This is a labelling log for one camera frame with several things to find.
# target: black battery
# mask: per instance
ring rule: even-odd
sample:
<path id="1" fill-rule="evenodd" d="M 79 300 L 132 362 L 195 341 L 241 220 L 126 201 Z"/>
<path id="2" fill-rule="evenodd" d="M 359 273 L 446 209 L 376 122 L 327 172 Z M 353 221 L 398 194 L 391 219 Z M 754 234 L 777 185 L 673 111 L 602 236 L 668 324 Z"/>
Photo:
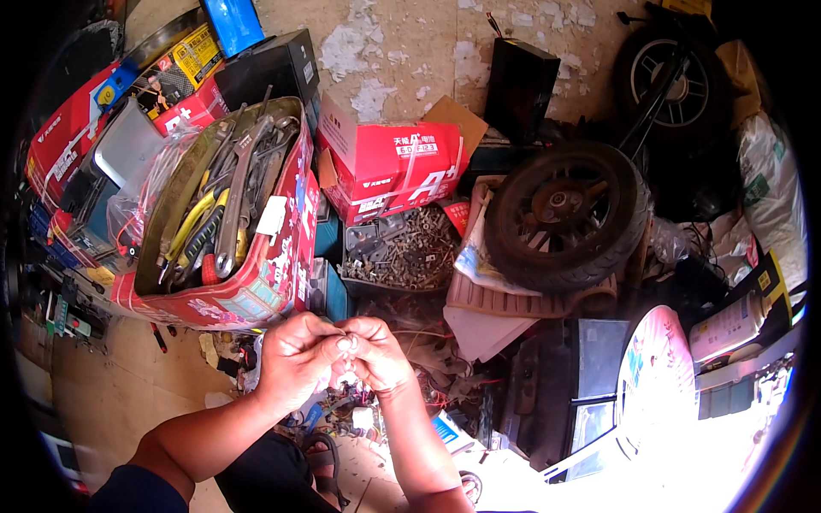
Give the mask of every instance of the black battery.
<path id="1" fill-rule="evenodd" d="M 232 111 L 243 102 L 261 102 L 268 84 L 273 85 L 271 98 L 296 96 L 307 104 L 319 85 L 308 29 L 261 41 L 228 59 L 214 79 Z"/>
<path id="2" fill-rule="evenodd" d="M 536 140 L 561 59 L 519 39 L 493 44 L 484 120 L 512 144 Z"/>

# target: tire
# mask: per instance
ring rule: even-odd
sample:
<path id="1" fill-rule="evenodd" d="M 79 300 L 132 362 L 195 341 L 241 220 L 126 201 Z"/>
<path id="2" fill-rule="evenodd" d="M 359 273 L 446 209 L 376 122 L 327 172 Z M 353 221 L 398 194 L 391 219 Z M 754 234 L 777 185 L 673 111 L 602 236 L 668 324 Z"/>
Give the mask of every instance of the tire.
<path id="1" fill-rule="evenodd" d="M 671 39 L 675 37 L 663 27 L 647 25 L 631 34 L 619 49 L 613 64 L 612 85 L 616 105 L 626 121 L 633 121 L 639 111 L 639 101 L 634 96 L 631 83 L 636 58 L 652 42 Z M 703 153 L 729 133 L 733 102 L 730 77 L 713 50 L 695 42 L 690 60 L 689 69 L 694 72 L 703 70 L 706 75 L 707 98 L 703 110 L 696 119 L 685 125 L 665 126 L 657 120 L 647 138 L 653 146 L 688 156 Z"/>
<path id="2" fill-rule="evenodd" d="M 617 200 L 611 200 L 601 227 L 577 246 L 556 253 L 533 250 L 518 232 L 522 199 L 545 183 L 548 173 L 567 166 L 599 172 Z M 648 197 L 635 166 L 612 146 L 593 141 L 555 144 L 511 172 L 491 200 L 484 232 L 491 263 L 511 282 L 545 294 L 598 285 L 639 244 Z"/>

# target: peeling wall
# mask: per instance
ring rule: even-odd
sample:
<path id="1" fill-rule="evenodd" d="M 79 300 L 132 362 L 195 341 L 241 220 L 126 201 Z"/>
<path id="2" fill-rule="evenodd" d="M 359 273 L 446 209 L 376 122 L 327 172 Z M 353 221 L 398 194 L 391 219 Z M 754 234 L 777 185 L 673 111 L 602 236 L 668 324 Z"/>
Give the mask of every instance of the peeling wall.
<path id="1" fill-rule="evenodd" d="M 126 23 L 132 48 L 195 7 L 196 0 L 142 0 Z M 481 114 L 493 54 L 493 13 L 506 37 L 562 58 L 548 116 L 578 121 L 611 107 L 612 61 L 631 28 L 617 11 L 643 16 L 637 0 L 254 0 L 266 35 L 307 27 L 320 89 L 360 121 L 421 117 L 443 94 Z"/>

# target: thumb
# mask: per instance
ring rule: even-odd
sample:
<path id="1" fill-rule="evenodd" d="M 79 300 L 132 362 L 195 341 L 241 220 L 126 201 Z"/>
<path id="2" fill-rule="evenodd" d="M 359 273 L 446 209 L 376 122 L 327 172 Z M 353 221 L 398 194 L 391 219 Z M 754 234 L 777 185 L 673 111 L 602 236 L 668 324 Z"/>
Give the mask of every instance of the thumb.
<path id="1" fill-rule="evenodd" d="M 321 374 L 351 348 L 347 335 L 331 335 L 302 353 L 304 365 L 312 373 Z"/>

